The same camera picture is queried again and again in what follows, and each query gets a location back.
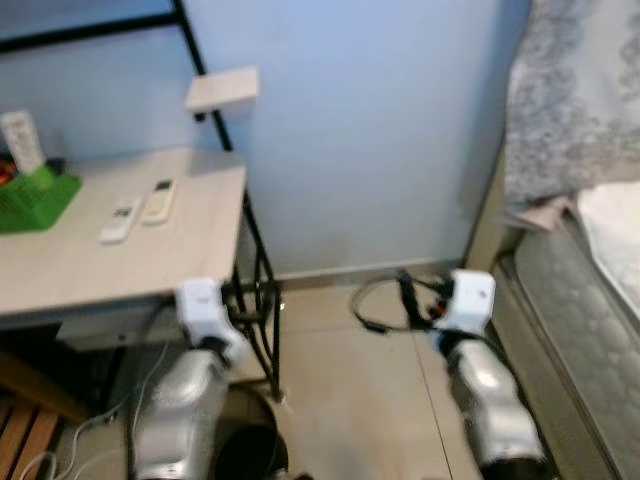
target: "green basket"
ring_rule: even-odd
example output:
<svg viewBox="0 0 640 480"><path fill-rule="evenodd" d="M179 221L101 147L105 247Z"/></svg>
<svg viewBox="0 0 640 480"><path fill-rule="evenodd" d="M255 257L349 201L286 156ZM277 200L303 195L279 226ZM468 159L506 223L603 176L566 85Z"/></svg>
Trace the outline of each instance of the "green basket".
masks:
<svg viewBox="0 0 640 480"><path fill-rule="evenodd" d="M42 165L31 175L20 175L1 186L0 235L50 228L81 185L78 177L56 177Z"/></svg>

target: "black metal frame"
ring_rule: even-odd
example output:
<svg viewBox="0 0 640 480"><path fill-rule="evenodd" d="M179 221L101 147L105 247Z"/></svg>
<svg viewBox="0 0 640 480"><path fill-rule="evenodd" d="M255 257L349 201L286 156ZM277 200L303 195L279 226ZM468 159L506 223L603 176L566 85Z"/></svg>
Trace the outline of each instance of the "black metal frame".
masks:
<svg viewBox="0 0 640 480"><path fill-rule="evenodd" d="M182 31L185 43L189 50L193 67L197 75L206 75L207 69L200 55L189 18L182 0L171 0L173 9L167 13L147 15L137 18L122 19L88 26L80 26L55 30L45 33L26 35L18 38L0 40L0 54L10 54L23 50L60 45L64 43L102 38L112 35L120 35L153 28L176 26ZM233 144L227 131L226 124L219 110L211 112L214 128L220 139L220 144L225 152L233 151ZM281 398L280 392L280 300L281 291L273 274L271 263L258 229L251 200L245 191L243 201L244 217L249 232L256 245L254 260L253 284L249 288L243 287L240 281L237 266L234 268L230 285L235 305L228 303L231 321L247 336L251 346L264 370L264 378L249 380L249 384L267 383L271 393L276 399ZM245 302L245 294L252 294L256 311L248 312ZM273 338L269 342L267 335L267 323L273 316ZM260 334L260 341L256 334L256 328Z"/></svg>

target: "white cable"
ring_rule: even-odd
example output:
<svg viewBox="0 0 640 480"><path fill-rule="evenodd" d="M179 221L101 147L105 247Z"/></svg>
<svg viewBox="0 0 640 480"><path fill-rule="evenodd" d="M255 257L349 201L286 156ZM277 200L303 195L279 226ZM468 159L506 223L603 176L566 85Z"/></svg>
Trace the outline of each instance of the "white cable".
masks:
<svg viewBox="0 0 640 480"><path fill-rule="evenodd" d="M118 412L118 410L120 410L122 408L122 406L128 400L128 398L131 395L131 393L136 391L136 390L138 390L138 389L140 389L140 398L138 399L138 403L136 405L136 411L135 411L134 419L133 419L133 421L134 421L133 425L134 425L134 431L135 431L135 424L138 421L138 416L139 416L140 410L142 408L142 398L144 397L144 392L145 392L145 390L147 388L147 383L151 379L151 376L160 367L160 364L164 360L164 357L165 357L165 355L167 353L168 347L169 347L169 342L165 342L164 347L162 348L162 352L158 356L158 359L156 360L154 365L151 367L151 369L149 370L147 375L144 377L144 380L142 381L142 383L136 385L133 388L133 390L131 392L127 393L122 398L122 400L120 400L113 408L111 408L110 410L108 410L105 413L101 413L100 415L97 415L97 416L95 416L93 418L90 418L89 420L86 420L84 423L82 423L76 429L75 433L73 434L73 441L71 443L71 461L69 462L69 465L67 466L67 468L63 472L61 472L57 476L55 475L55 470L56 470L56 467L57 467L57 457L56 457L55 453L53 453L53 452L42 452L42 453L38 454L36 457L34 457L27 464L27 467L24 469L24 471L22 472L22 475L20 476L20 480L24 480L24 478L27 476L27 473L29 473L29 471L33 468L33 466L36 465L38 462L42 461L44 458L49 458L50 461L51 461L51 465L53 466L53 468L49 469L49 474L47 476L47 480L63 480L64 478L66 478L69 475L69 473L71 473L71 470L73 470L73 466L75 465L76 455L78 453L78 439L80 437L80 434L85 429L87 429L89 427L92 427L92 426L94 426L96 424L108 421L115 413Z"/></svg>
<svg viewBox="0 0 640 480"><path fill-rule="evenodd" d="M140 384L140 395L138 396L138 404L136 405L136 410L133 414L133 419L131 420L131 429L133 433L135 433L136 427L138 425L138 417L140 416L140 410L142 410L142 401L144 400L144 394L147 388L147 384L149 383L149 380L151 379L153 374L156 373L156 370L158 370L158 367L160 367L160 364L162 363L165 355L167 354L168 348L169 348L169 342L165 342L164 347L162 347L162 352L158 356L156 363L154 363L153 367L151 367L151 370L149 370L149 373L147 373L147 375L144 377L144 380Z"/></svg>
<svg viewBox="0 0 640 480"><path fill-rule="evenodd" d="M121 448L118 448L116 450L110 450L108 452L103 452L100 453L98 455L96 455L95 457L93 457L90 460L87 460L85 463L82 464L82 466L78 469L78 471L76 472L75 477L73 477L73 480L78 480L80 478L80 475L82 475L82 473L89 467L95 465L96 463L104 460L105 458L108 457L112 457L114 456L116 453L124 453L123 450Z"/></svg>
<svg viewBox="0 0 640 480"><path fill-rule="evenodd" d="M49 459L49 471L47 472L47 480L53 480L53 476L56 474L56 466L58 462L56 456L51 452L42 452L39 455L36 455L29 463L27 463L27 466L22 471L22 475L20 475L20 480L24 480L33 467L46 459Z"/></svg>

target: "wire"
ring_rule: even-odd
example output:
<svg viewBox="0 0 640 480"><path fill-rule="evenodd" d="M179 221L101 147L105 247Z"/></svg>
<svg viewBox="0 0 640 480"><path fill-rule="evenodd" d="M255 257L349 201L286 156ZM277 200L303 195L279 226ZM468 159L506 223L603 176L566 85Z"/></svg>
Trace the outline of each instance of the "wire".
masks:
<svg viewBox="0 0 640 480"><path fill-rule="evenodd" d="M497 343L493 342L492 340L485 337L484 335L467 332L465 330L459 330L457 328L442 328L437 326L434 323L437 319L430 318L430 317L421 318L422 322L420 322L420 326L416 326L415 324L410 323L409 325L406 325L406 326L396 327L393 325L385 324L378 319L365 317L360 313L360 305L367 295L369 295L375 288L381 286L384 283L389 283L392 281L400 282L401 277L408 279L408 281L410 281L414 286L417 285L427 290L431 290L434 293L438 294L439 296L441 296L442 293L445 293L445 292L449 293L450 291L452 291L448 286L446 286L445 282L443 282L442 284L424 282L422 280L419 280L410 276L404 270L398 270L398 272L396 272L395 274L383 275L383 276L374 278L372 280L369 280L353 293L353 295L351 296L351 300L349 302L351 314L354 317L356 317L367 330L371 330L373 332L381 333L381 334L386 334L389 332L410 332L410 331L418 330L418 331L424 331L427 333L439 332L443 334L453 335L457 338L464 338L468 340L479 340L481 342L484 342L499 357L502 363L504 363L505 365L509 365L509 362L504 350L502 350L502 348L500 348Z"/></svg>
<svg viewBox="0 0 640 480"><path fill-rule="evenodd" d="M123 453L123 451L122 451L121 448L118 448L116 450L109 450L108 452L102 452L101 454L96 455L92 459L87 460L85 463L82 464L82 466L80 466L80 468L76 472L76 475L73 477L73 480L78 480L80 478L80 475L82 475L82 473L85 470L87 470L89 467L92 467L96 463L101 462L105 458L109 458L109 457L114 456L116 453Z"/></svg>
<svg viewBox="0 0 640 480"><path fill-rule="evenodd" d="M157 318L160 316L160 314L162 314L162 312L174 305L174 298L167 298L164 301L162 301L160 304L158 304L153 311L149 314L148 318L146 319L146 321L144 322L143 327L140 330L140 334L138 335L137 338L137 343L142 344L142 342L147 338L147 336L149 335L149 332L151 331L151 329L153 328L153 324L156 322ZM163 352L161 354L161 357L164 358L164 354L166 353L166 349L163 349ZM145 377L144 380L144 385L146 386L146 382L149 380L149 378L151 377L151 375L153 374L153 371L155 371L155 369L158 367L158 365L154 365L152 367L152 371L150 372L150 374L148 374ZM138 367L138 372L135 374L135 377L139 378L139 367ZM126 465L127 465L127 479L128 480L135 480L135 439L134 439L134 430L135 430L135 426L136 423L138 421L138 415L140 413L140 408L142 405L142 399L144 397L144 390L142 391L142 394L140 395L140 398L138 398L138 402L136 405L136 408L134 409L134 411L132 412L132 403L131 403L131 399L129 402L126 403L126 416L125 416L125 428L124 428L124 441L125 441L125 447L126 447Z"/></svg>
<svg viewBox="0 0 640 480"><path fill-rule="evenodd" d="M78 428L76 428L76 430L75 430L75 432L73 434L73 440L72 440L72 443L71 443L71 455L70 455L71 456L71 460L69 461L69 465L67 466L67 468L63 472L59 473L58 475L55 474L55 471L56 471L56 468L57 468L57 457L56 457L55 453L46 451L46 452L42 452L42 453L38 454L37 456L35 456L27 464L27 466L23 470L22 474L20 475L20 479L19 480L24 480L24 478L27 476L29 471L35 465L37 465L39 462L44 460L45 458L49 459L49 461L51 462L51 466L49 467L49 473L46 476L47 480L63 480L64 478L66 478L69 475L69 473L71 473L71 471L73 470L73 467L75 465L76 456L77 456L77 453L78 453L78 442L79 442L80 434L83 431L85 431L86 429L88 429L88 428L90 428L90 427L92 427L94 425L98 425L100 423L108 422L125 405L125 403L131 397L131 394L139 389L141 391L141 395L140 395L139 401L137 402L136 410L135 410L135 413L134 413L134 418L135 418L135 421L137 422L137 419L138 419L138 417L140 415L140 410L142 409L142 398L144 397L144 392L146 390L147 384L149 383L149 380L151 379L153 374L156 372L156 370L162 364L162 361L164 360L164 358L166 356L168 347L169 347L169 342L165 342L164 347L162 349L162 352L158 356L157 360L155 361L154 365L151 367L149 372L145 375L143 381L141 383L139 383L138 385L136 385L131 392L127 393L114 407L112 407L111 409L107 410L104 413L101 413L100 415L96 415L95 417L90 418L89 420L86 420Z"/></svg>
<svg viewBox="0 0 640 480"><path fill-rule="evenodd" d="M134 433L136 431L136 427L137 427L137 424L138 424L138 417L140 416L140 410L142 410L142 402L144 400L144 394L145 394L145 391L146 391L146 388L147 388L147 384L149 383L149 380L151 379L153 374L156 373L156 370L158 370L158 367L160 367L160 364L162 364L162 361L164 360L164 357L167 355L168 348L169 348L169 342L165 342L164 347L162 348L162 352L158 356L158 359L153 364L153 367L151 367L151 369L149 370L147 375L144 377L144 380L142 381L142 384L141 384L141 387L140 387L140 394L138 396L138 403L136 405L136 410L135 410L135 412L133 414L133 419L131 421L131 423L132 423L131 428L133 429Z"/></svg>
<svg viewBox="0 0 640 480"><path fill-rule="evenodd" d="M24 480L33 467L46 459L49 460L49 471L47 472L47 479L53 480L53 476L56 474L56 466L58 460L56 459L56 456L51 452L42 452L41 454L36 455L29 463L27 463L27 466L22 471L22 475L20 475L19 480Z"/></svg>

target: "small wooden shelf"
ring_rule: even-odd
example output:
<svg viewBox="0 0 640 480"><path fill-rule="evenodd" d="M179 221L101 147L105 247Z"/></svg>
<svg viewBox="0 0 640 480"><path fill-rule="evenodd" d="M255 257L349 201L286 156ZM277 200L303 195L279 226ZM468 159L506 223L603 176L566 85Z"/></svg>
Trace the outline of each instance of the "small wooden shelf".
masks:
<svg viewBox="0 0 640 480"><path fill-rule="evenodd" d="M200 75L191 82L185 102L193 113L209 113L236 102L258 96L257 67L239 68L211 75Z"/></svg>

